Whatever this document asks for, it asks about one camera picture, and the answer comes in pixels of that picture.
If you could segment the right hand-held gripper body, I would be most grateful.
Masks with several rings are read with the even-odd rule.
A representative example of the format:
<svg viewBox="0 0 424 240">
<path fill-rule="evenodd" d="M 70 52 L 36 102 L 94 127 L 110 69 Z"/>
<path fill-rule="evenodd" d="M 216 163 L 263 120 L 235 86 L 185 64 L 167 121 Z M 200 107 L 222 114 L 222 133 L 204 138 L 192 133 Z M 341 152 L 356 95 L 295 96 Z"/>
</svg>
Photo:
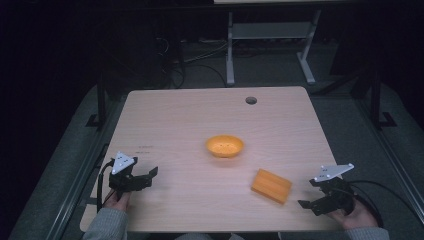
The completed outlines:
<svg viewBox="0 0 424 240">
<path fill-rule="evenodd" d="M 341 178 L 341 175 L 352 170 L 354 165 L 328 165 L 321 166 L 319 173 L 315 179 L 317 182 L 325 181 L 326 188 L 321 190 L 324 197 L 315 200 L 320 207 L 320 214 L 327 214 L 338 209 L 342 209 L 345 213 L 350 214 L 354 209 L 353 196 L 354 192 L 350 184 Z"/>
</svg>

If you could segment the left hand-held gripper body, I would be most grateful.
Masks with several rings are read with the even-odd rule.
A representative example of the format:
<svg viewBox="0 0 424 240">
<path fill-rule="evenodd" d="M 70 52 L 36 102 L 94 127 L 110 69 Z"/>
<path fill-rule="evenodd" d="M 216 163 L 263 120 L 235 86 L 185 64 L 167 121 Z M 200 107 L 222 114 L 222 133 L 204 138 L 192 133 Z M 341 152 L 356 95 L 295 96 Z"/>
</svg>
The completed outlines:
<svg viewBox="0 0 424 240">
<path fill-rule="evenodd" d="M 148 174 L 134 176 L 133 167 L 137 164 L 137 157 L 130 157 L 118 152 L 114 159 L 112 171 L 109 175 L 109 187 L 121 197 L 124 192 L 133 192 L 137 183 L 149 181 Z"/>
</svg>

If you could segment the orange ridged rectangular block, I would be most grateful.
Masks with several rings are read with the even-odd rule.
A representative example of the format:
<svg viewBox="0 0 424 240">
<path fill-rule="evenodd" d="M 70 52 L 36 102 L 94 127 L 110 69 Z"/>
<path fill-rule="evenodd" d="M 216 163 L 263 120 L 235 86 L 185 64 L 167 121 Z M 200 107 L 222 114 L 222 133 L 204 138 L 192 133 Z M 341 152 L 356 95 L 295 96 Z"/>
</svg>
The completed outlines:
<svg viewBox="0 0 424 240">
<path fill-rule="evenodd" d="M 292 182 L 265 169 L 259 169 L 250 189 L 279 204 L 285 204 L 291 192 Z"/>
</svg>

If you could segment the orange plastic bowl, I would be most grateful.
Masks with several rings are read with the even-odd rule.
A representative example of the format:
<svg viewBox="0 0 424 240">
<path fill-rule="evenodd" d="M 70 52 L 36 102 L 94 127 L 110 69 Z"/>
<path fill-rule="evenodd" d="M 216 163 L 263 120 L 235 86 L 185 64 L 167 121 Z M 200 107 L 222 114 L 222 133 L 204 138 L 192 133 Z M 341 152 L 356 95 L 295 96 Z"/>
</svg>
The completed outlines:
<svg viewBox="0 0 424 240">
<path fill-rule="evenodd" d="M 244 142 L 232 135 L 216 135 L 205 143 L 206 149 L 215 157 L 232 158 L 244 148 Z"/>
</svg>

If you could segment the person's left hand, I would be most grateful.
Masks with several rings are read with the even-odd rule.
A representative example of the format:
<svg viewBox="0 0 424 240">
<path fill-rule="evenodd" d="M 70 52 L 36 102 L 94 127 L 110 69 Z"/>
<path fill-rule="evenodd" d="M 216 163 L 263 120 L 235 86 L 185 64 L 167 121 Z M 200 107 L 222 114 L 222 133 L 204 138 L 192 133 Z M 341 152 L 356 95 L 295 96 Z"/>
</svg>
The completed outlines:
<svg viewBox="0 0 424 240">
<path fill-rule="evenodd" d="M 111 190 L 107 194 L 103 206 L 105 208 L 112 208 L 115 210 L 126 212 L 129 206 L 130 197 L 130 192 L 124 192 L 121 197 L 118 197 L 117 192 Z"/>
</svg>

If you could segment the person's right hand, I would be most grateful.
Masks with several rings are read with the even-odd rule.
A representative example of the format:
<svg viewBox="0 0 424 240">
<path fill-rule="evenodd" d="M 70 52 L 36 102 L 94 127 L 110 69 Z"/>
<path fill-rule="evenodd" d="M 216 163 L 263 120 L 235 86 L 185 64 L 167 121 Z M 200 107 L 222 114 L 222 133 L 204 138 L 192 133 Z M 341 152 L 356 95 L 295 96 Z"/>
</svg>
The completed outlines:
<svg viewBox="0 0 424 240">
<path fill-rule="evenodd" d="M 328 213 L 327 216 L 340 224 L 344 230 L 378 226 L 375 217 L 357 199 L 354 200 L 354 209 L 350 214 L 345 213 L 342 209 L 338 209 Z"/>
</svg>

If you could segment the black metal stand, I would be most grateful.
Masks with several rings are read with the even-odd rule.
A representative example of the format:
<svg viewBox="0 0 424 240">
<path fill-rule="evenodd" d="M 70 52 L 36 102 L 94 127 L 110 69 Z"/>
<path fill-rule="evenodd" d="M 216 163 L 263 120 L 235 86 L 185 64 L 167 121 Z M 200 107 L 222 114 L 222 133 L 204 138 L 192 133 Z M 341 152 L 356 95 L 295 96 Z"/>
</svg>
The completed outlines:
<svg viewBox="0 0 424 240">
<path fill-rule="evenodd" d="M 92 114 L 87 123 L 87 127 L 95 127 L 100 131 L 106 122 L 106 90 L 103 74 L 100 74 L 96 84 L 97 91 L 97 112 Z"/>
<path fill-rule="evenodd" d="M 370 119 L 377 130 L 384 127 L 396 127 L 397 124 L 389 112 L 380 111 L 381 78 L 378 72 L 373 74 L 371 80 Z"/>
</svg>

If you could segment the grey metal floor rail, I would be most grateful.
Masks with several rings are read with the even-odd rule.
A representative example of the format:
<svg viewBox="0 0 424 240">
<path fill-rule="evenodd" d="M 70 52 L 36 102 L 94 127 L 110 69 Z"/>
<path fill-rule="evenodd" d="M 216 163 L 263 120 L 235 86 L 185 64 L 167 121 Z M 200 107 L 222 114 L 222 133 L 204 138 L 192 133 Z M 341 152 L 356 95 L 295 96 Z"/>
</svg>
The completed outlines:
<svg viewBox="0 0 424 240">
<path fill-rule="evenodd" d="M 102 126 L 87 126 L 95 116 L 94 110 L 79 109 L 65 131 L 48 165 L 47 196 L 52 198 L 55 208 L 46 240 L 61 240 L 101 153 L 111 139 L 120 111 L 120 106 L 111 105 L 106 109 Z"/>
<path fill-rule="evenodd" d="M 363 100 L 355 100 L 355 105 L 359 109 L 361 116 L 365 119 L 367 126 L 371 129 L 380 147 L 383 149 L 395 176 L 403 189 L 412 212 L 417 216 L 418 221 L 424 225 L 424 197 L 412 181 L 406 168 L 401 162 L 401 158 L 396 154 L 394 148 L 390 145 L 389 140 L 385 136 L 383 130 L 385 128 L 397 127 L 392 116 L 388 112 L 377 114 L 377 121 L 374 121 L 374 112 L 368 108 Z"/>
</svg>

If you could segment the white metal desk frame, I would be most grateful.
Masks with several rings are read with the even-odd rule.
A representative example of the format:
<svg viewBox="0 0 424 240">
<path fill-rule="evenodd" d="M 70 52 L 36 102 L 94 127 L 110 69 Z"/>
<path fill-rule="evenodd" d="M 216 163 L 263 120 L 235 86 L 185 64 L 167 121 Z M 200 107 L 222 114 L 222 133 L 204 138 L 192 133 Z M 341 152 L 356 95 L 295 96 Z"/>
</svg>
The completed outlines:
<svg viewBox="0 0 424 240">
<path fill-rule="evenodd" d="M 237 23 L 233 20 L 233 13 L 228 13 L 227 25 L 227 55 L 226 55 L 226 83 L 235 85 L 233 41 L 258 39 L 304 39 L 305 45 L 296 56 L 306 83 L 313 85 L 316 80 L 307 61 L 307 57 L 317 30 L 320 10 L 316 10 L 309 22 L 281 22 L 281 23 Z"/>
</svg>

